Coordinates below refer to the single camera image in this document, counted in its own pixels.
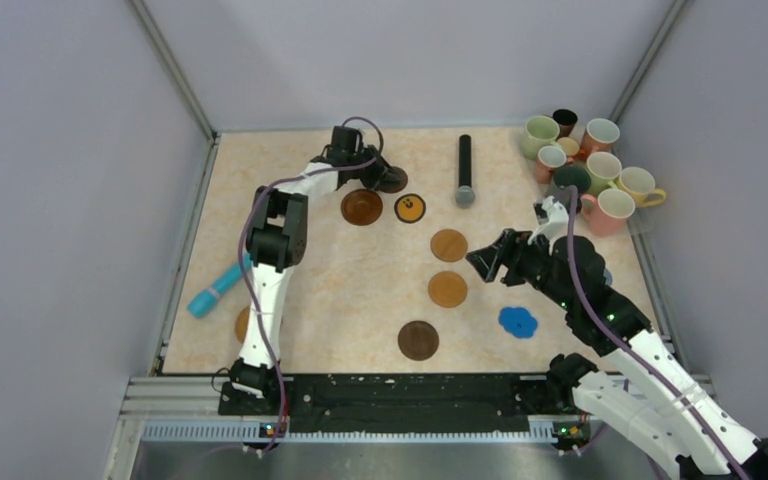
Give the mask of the brown ringed wooden coaster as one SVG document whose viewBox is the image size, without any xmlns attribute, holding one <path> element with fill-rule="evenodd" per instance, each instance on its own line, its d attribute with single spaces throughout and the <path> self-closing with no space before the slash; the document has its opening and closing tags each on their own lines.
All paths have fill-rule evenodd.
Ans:
<svg viewBox="0 0 768 480">
<path fill-rule="evenodd" d="M 340 211 L 343 219 L 354 226 L 375 223 L 383 211 L 381 196 L 369 189 L 357 189 L 344 196 Z"/>
</svg>

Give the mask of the light wooden coaster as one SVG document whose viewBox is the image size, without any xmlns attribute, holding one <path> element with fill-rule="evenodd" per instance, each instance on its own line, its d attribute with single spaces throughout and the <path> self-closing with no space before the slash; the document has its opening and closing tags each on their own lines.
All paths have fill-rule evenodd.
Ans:
<svg viewBox="0 0 768 480">
<path fill-rule="evenodd" d="M 429 280 L 427 292 L 434 304 L 443 308 L 455 308 L 466 300 L 468 285 L 458 273 L 442 271 Z"/>
<path fill-rule="evenodd" d="M 465 257 L 468 251 L 468 241 L 457 230 L 442 229 L 432 236 L 430 249 L 438 260 L 454 263 Z"/>
</svg>

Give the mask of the blue flower coaster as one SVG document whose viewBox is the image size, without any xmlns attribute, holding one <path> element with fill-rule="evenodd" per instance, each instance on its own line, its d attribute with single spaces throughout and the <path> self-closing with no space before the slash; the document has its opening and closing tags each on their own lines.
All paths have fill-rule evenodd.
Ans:
<svg viewBox="0 0 768 480">
<path fill-rule="evenodd" d="M 517 339 L 532 338 L 539 326 L 538 320 L 524 307 L 504 307 L 499 311 L 498 323 Z"/>
</svg>

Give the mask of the dark brown wooden coaster bottom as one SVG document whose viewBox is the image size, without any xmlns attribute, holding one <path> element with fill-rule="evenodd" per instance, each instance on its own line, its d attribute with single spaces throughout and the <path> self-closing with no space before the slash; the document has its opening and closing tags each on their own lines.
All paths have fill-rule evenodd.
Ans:
<svg viewBox="0 0 768 480">
<path fill-rule="evenodd" d="M 439 348 L 439 334 L 428 322 L 415 320 L 406 323 L 399 331 L 397 344 L 400 352 L 410 360 L 430 359 Z"/>
</svg>

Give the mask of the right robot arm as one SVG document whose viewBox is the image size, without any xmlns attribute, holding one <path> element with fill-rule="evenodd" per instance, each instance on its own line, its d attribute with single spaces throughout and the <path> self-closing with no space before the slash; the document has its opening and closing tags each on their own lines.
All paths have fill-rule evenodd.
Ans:
<svg viewBox="0 0 768 480">
<path fill-rule="evenodd" d="M 768 479 L 768 437 L 731 417 L 684 369 L 647 316 L 608 285 L 605 261 L 584 236 L 550 242 L 504 230 L 467 253 L 481 279 L 529 284 L 565 313 L 575 337 L 620 371 L 642 400 L 579 354 L 552 360 L 546 397 L 560 412 L 593 414 L 671 479 Z"/>
</svg>

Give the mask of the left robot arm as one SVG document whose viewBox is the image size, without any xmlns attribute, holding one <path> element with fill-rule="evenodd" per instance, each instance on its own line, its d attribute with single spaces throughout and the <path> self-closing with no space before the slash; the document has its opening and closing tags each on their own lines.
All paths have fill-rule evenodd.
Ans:
<svg viewBox="0 0 768 480">
<path fill-rule="evenodd" d="M 249 319 L 229 385 L 257 413 L 274 410 L 285 397 L 279 335 L 290 281 L 307 248 L 311 204 L 351 180 L 379 190 L 401 179 L 383 157 L 383 134 L 377 136 L 376 145 L 368 144 L 361 130 L 335 126 L 330 142 L 299 174 L 256 190 L 238 245 L 250 258 L 243 274 Z"/>
</svg>

